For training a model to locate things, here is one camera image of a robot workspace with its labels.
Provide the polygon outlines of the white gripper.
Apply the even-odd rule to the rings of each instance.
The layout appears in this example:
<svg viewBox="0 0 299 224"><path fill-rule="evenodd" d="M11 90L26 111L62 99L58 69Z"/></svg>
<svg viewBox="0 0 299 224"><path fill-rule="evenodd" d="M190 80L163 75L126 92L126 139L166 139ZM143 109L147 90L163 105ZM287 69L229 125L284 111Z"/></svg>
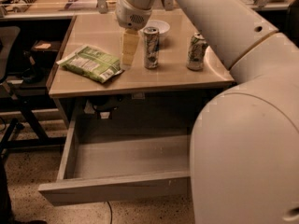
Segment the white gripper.
<svg viewBox="0 0 299 224"><path fill-rule="evenodd" d="M116 16L120 27L125 29L121 44L121 69L131 68L139 42L139 34L152 12L151 0L117 0Z"/></svg>

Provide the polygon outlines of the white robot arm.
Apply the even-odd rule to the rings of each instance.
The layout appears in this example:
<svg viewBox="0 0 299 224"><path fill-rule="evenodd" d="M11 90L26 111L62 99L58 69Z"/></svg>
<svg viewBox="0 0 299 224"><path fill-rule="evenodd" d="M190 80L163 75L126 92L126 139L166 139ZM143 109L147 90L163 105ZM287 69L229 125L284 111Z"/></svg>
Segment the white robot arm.
<svg viewBox="0 0 299 224"><path fill-rule="evenodd" d="M236 84L192 129L196 224L298 224L298 48L239 0L176 0ZM139 29L154 0L118 0L120 26Z"/></svg>

